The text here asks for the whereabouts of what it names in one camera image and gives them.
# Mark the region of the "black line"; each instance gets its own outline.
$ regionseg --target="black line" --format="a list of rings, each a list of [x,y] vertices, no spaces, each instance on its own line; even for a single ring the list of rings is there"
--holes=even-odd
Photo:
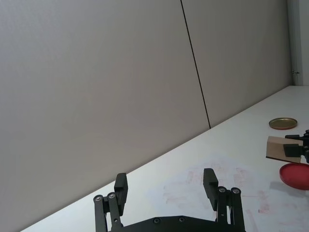
[[[181,5],[182,5],[182,9],[183,9],[183,0],[180,0],[180,3],[181,3]],[[190,36],[190,33],[189,33],[189,28],[188,28],[188,24],[187,24],[187,19],[186,19],[185,14],[184,14],[184,9],[183,9],[183,17],[184,17],[185,26],[186,26],[187,32],[188,32],[188,37],[189,37],[189,41],[190,41],[191,51],[192,51],[192,55],[193,55],[193,60],[194,60],[194,64],[195,64],[195,69],[196,69],[196,71],[197,71],[198,83],[199,83],[199,87],[200,87],[201,93],[202,93],[202,98],[203,98],[203,102],[204,102],[204,107],[205,107],[205,111],[206,111],[206,116],[207,116],[208,125],[209,125],[209,128],[211,128],[211,123],[209,122],[209,116],[208,116],[208,112],[207,112],[207,108],[206,108],[206,102],[205,102],[204,92],[203,92],[201,80],[200,80],[200,78],[199,78],[199,73],[198,73],[198,70],[197,70],[197,61],[195,60],[195,55],[194,55],[194,51],[193,51],[193,47],[192,47],[192,42],[191,42],[191,36]]]

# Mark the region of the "white wall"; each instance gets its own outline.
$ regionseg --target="white wall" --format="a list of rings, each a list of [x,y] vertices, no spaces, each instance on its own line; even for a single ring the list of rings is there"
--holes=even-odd
[[[208,128],[178,0],[0,1],[0,22],[0,231]]]
[[[286,0],[183,6],[211,126],[291,84]]]

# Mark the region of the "gold lid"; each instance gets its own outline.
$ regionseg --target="gold lid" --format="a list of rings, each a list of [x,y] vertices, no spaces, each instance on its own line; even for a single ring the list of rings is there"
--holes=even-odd
[[[288,130],[297,126],[297,121],[290,117],[278,117],[269,122],[269,126],[276,130]]]

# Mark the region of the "round lid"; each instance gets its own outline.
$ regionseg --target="round lid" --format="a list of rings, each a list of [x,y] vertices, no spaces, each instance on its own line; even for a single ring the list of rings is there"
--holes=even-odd
[[[291,117],[278,117],[271,120],[269,126],[276,130],[288,130],[297,126],[297,120]]]
[[[309,165],[288,163],[280,168],[280,179],[290,187],[309,190]]]

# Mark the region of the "red plate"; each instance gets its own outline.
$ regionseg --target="red plate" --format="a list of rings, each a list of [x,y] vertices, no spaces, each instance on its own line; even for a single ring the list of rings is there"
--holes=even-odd
[[[280,168],[280,179],[296,189],[309,190],[309,165],[289,163]]]

